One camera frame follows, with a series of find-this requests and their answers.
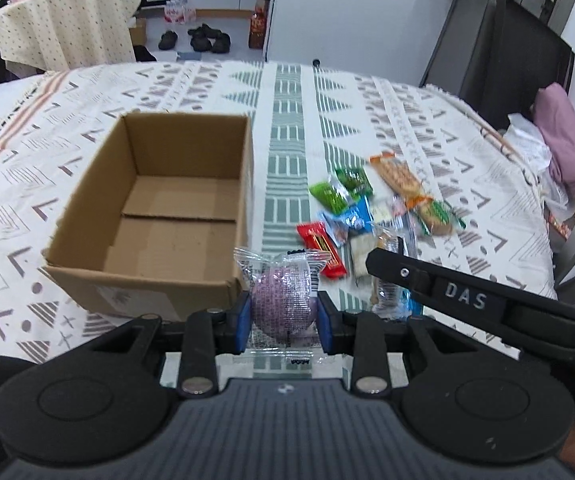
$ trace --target red candy wrapper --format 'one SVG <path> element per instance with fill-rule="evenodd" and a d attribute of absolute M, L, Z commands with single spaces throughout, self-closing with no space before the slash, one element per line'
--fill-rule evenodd
<path fill-rule="evenodd" d="M 301 238 L 303 238 L 306 248 L 327 251 L 331 254 L 330 261 L 327 262 L 327 265 L 322 271 L 322 274 L 326 278 L 334 280 L 336 278 L 342 278 L 347 274 L 347 270 L 339 258 L 339 253 L 336 251 L 327 232 L 325 232 L 325 224 L 323 224 L 323 222 L 301 224 L 296 226 L 296 231 L 298 231 Z"/>

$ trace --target open cardboard box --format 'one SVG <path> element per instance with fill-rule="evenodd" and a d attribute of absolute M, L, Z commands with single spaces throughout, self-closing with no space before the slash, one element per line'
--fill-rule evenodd
<path fill-rule="evenodd" d="M 88 167 L 45 253 L 92 312 L 184 320 L 230 308 L 232 250 L 247 245 L 252 135 L 246 116 L 131 113 Z"/>

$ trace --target screw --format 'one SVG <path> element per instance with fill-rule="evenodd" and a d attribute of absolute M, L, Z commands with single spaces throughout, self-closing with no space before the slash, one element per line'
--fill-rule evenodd
<path fill-rule="evenodd" d="M 200 395 L 210 391 L 212 386 L 214 383 L 207 377 L 190 377 L 183 381 L 181 389 L 187 394 Z"/>
<path fill-rule="evenodd" d="M 357 381 L 357 389 L 364 394 L 379 394 L 387 388 L 387 382 L 381 377 L 362 377 Z"/>
<path fill-rule="evenodd" d="M 292 384 L 283 384 L 277 388 L 277 392 L 279 394 L 288 395 L 291 394 L 295 390 L 295 387 Z"/>

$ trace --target slipper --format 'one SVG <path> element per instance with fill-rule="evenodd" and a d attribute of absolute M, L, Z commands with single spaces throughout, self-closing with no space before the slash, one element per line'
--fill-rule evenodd
<path fill-rule="evenodd" d="M 194 52 L 209 52 L 212 49 L 212 43 L 202 34 L 194 35 L 190 41 L 190 46 L 194 49 Z"/>
<path fill-rule="evenodd" d="M 232 42 L 230 40 L 230 36 L 224 32 L 221 32 L 221 34 L 216 37 L 216 40 L 212 45 L 212 52 L 215 54 L 227 54 L 230 52 L 231 44 Z"/>
<path fill-rule="evenodd" d="M 222 34 L 222 32 L 220 30 L 218 30 L 218 28 L 212 28 L 209 25 L 207 25 L 206 23 L 203 23 L 203 25 L 201 25 L 200 27 L 188 29 L 188 34 L 190 36 L 195 36 L 196 34 L 201 34 L 201 33 L 203 33 L 206 38 L 210 38 L 212 40 L 214 40 L 215 38 L 218 38 L 219 34 Z"/>
<path fill-rule="evenodd" d="M 159 50 L 172 50 L 176 45 L 176 40 L 179 37 L 173 30 L 166 30 L 161 36 L 161 41 L 159 41 Z"/>

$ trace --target floor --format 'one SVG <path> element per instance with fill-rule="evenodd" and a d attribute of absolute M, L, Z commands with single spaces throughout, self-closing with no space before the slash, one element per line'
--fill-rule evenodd
<path fill-rule="evenodd" d="M 190 46 L 188 29 L 199 27 L 201 23 L 207 23 L 210 27 L 218 28 L 227 33 L 230 36 L 232 45 L 228 54 L 212 54 L 211 52 L 203 52 L 201 53 L 200 59 L 263 61 L 262 50 L 253 50 L 248 48 L 247 43 L 250 22 L 249 20 L 242 20 L 240 18 L 206 18 L 197 23 L 192 23 L 191 25 L 170 25 L 170 23 L 165 22 L 162 16 L 148 18 L 148 42 L 146 43 L 146 47 L 157 61 L 174 62 L 177 60 L 178 52 L 181 54 L 191 53 L 192 56 L 198 55 L 198 53 L 194 52 Z M 160 51 L 158 49 L 158 43 L 161 40 L 161 35 L 166 30 L 174 30 L 174 32 L 178 34 L 179 39 L 177 40 L 176 47 L 173 50 Z"/>

